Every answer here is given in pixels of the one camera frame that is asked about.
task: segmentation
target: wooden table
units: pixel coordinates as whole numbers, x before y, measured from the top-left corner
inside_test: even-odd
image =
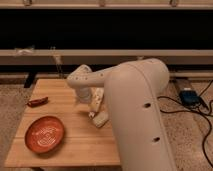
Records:
[[[43,106],[26,107],[23,118],[5,161],[5,167],[61,167],[119,165],[110,123],[96,128],[88,117],[89,107],[77,104],[75,92],[63,79],[40,79],[31,100],[48,96]],[[66,134],[60,146],[45,155],[31,152],[24,142],[32,122],[43,116],[56,116],[64,124]]]

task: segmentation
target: small red object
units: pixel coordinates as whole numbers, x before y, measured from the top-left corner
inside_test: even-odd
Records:
[[[27,105],[29,107],[36,107],[36,106],[40,106],[40,105],[46,104],[47,102],[48,102],[48,97],[44,97],[44,98],[41,98],[41,99],[30,100],[27,103]]]
[[[26,146],[35,153],[46,153],[54,149],[64,136],[62,122],[53,116],[34,121],[25,134]]]

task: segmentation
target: cable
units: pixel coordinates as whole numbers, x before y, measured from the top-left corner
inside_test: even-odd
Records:
[[[212,84],[213,81],[210,82],[210,84],[202,91],[202,93],[200,94],[200,96],[210,87],[210,85]],[[169,99],[169,100],[172,100],[174,101],[175,103],[179,104],[180,106],[188,109],[188,110],[177,110],[177,111],[164,111],[164,110],[160,110],[162,113],[166,113],[166,114],[174,114],[174,113],[180,113],[180,112],[190,112],[190,113],[194,113],[194,114],[197,114],[201,117],[203,117],[207,123],[208,123],[208,131],[206,133],[206,135],[204,135],[204,138],[202,140],[202,151],[203,151],[203,154],[207,160],[207,162],[209,163],[209,165],[213,168],[213,163],[211,162],[211,160],[209,159],[208,155],[207,155],[207,152],[206,152],[206,148],[205,148],[205,144],[206,144],[206,141],[209,137],[209,135],[211,134],[212,132],[212,123],[211,121],[208,119],[208,117],[213,117],[212,114],[212,104],[213,104],[213,100],[211,100],[209,102],[209,112],[208,113],[204,113],[200,110],[200,104],[196,107],[194,107],[193,109],[192,108],[189,108],[187,106],[184,106],[182,105],[179,101],[175,100],[175,99],[172,99],[171,97],[167,97],[167,96],[159,96],[158,99]]]
[[[213,80],[211,80],[210,83],[207,85],[207,87],[204,88],[203,91],[201,91],[201,93],[199,94],[199,97],[201,97],[208,90],[208,88],[212,85],[212,83],[213,83]]]

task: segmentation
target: white object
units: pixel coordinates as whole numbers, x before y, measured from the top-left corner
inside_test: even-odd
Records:
[[[166,65],[148,59],[85,75],[68,84],[104,86],[123,171],[176,171],[156,98],[169,81]]]
[[[100,128],[102,127],[107,121],[109,120],[109,115],[107,112],[102,111],[100,113],[98,113],[93,119],[92,122],[93,124]]]
[[[94,118],[95,117],[95,112],[89,112],[89,117]]]
[[[103,97],[104,97],[104,89],[100,87],[96,88],[92,97],[92,102],[90,104],[92,112],[96,113],[99,112],[101,103],[103,101]]]

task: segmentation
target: floor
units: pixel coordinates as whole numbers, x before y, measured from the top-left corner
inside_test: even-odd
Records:
[[[30,98],[34,85],[23,88],[24,77],[21,79],[0,76],[0,171],[31,171],[29,168],[4,168],[10,144],[19,125],[25,104]],[[208,82],[193,82],[193,87],[199,93]],[[177,98],[173,83],[170,83],[162,93]],[[203,95],[206,102],[213,99],[213,85]],[[160,100],[161,109],[177,110],[180,106],[168,100]],[[213,170],[203,156],[201,141],[207,131],[207,123],[197,115],[190,113],[162,114],[167,135],[172,147],[178,171],[211,171]],[[213,161],[213,135],[206,144],[210,159]],[[87,168],[46,168],[47,171],[121,171],[118,167],[87,167]]]

